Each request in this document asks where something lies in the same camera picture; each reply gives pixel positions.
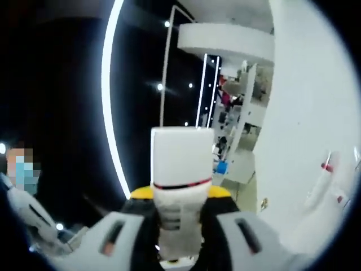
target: ceiling light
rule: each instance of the ceiling light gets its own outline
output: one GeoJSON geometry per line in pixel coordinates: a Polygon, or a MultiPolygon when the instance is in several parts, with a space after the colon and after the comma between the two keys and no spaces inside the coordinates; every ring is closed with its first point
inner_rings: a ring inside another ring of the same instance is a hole
{"type": "Polygon", "coordinates": [[[5,154],[6,146],[4,143],[0,143],[0,154],[5,154]]]}
{"type": "Polygon", "coordinates": [[[64,225],[62,223],[58,223],[56,224],[56,229],[57,230],[63,230],[64,229],[64,225]]]}
{"type": "Polygon", "coordinates": [[[159,90],[159,91],[163,90],[163,85],[161,83],[159,83],[157,85],[157,90],[159,90]]]}

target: white cylindrical object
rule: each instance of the white cylindrical object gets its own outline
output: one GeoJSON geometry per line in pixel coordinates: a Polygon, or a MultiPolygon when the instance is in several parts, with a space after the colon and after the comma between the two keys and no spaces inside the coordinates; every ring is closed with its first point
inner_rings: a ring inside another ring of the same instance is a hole
{"type": "Polygon", "coordinates": [[[201,248],[199,216],[212,184],[213,137],[205,128],[152,129],[151,185],[165,260],[196,255],[201,248]]]}

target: vertical light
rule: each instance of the vertical light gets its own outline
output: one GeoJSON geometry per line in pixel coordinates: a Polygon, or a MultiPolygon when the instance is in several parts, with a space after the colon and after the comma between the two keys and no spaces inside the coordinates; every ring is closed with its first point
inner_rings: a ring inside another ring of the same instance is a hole
{"type": "Polygon", "coordinates": [[[217,64],[215,65],[215,76],[214,76],[214,84],[213,84],[213,93],[212,93],[212,99],[210,100],[210,109],[208,113],[208,122],[207,122],[207,128],[209,128],[210,119],[212,115],[212,109],[213,109],[213,100],[215,95],[215,89],[217,87],[217,78],[218,78],[218,71],[219,71],[219,56],[217,57],[217,64]]]}
{"type": "Polygon", "coordinates": [[[115,0],[114,5],[109,16],[107,30],[105,32],[103,56],[102,56],[102,105],[103,105],[103,117],[105,123],[105,132],[107,134],[108,144],[112,155],[113,164],[117,172],[118,180],[123,189],[123,192],[127,199],[130,198],[130,191],[128,184],[126,183],[122,165],[119,159],[119,153],[117,150],[112,110],[111,110],[111,83],[110,83],[110,72],[111,72],[111,59],[112,59],[112,47],[115,29],[118,22],[120,9],[122,8],[124,0],[115,0]]]}
{"type": "Polygon", "coordinates": [[[204,88],[204,79],[205,79],[205,68],[207,66],[207,56],[208,56],[207,54],[204,54],[201,90],[200,90],[200,93],[199,93],[198,110],[197,110],[197,118],[196,118],[196,128],[198,127],[199,116],[200,116],[200,112],[201,112],[201,104],[202,104],[202,96],[203,96],[203,88],[204,88]]]}

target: white column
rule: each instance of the white column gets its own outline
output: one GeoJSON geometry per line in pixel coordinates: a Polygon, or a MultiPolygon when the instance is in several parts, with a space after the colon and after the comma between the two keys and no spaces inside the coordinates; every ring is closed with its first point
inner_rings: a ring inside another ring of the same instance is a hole
{"type": "Polygon", "coordinates": [[[232,157],[233,157],[233,155],[234,155],[234,153],[235,153],[235,151],[237,149],[239,140],[241,139],[242,131],[244,129],[246,119],[248,118],[250,100],[252,98],[254,82],[255,82],[255,79],[256,79],[256,69],[257,69],[257,65],[255,64],[255,65],[253,65],[253,67],[248,72],[246,94],[245,94],[245,97],[244,97],[244,100],[243,100],[243,106],[242,106],[242,109],[241,109],[240,119],[239,119],[239,122],[237,124],[237,131],[236,131],[235,136],[233,138],[230,151],[229,151],[229,153],[227,155],[227,161],[232,160],[232,157]]]}

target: face mask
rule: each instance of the face mask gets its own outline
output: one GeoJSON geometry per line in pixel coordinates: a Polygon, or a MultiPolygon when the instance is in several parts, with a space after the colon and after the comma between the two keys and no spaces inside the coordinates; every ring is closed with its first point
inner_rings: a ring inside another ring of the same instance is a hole
{"type": "Polygon", "coordinates": [[[15,168],[12,163],[8,168],[8,176],[16,188],[36,194],[40,170],[34,170],[33,163],[25,162],[24,156],[16,156],[15,168]]]}

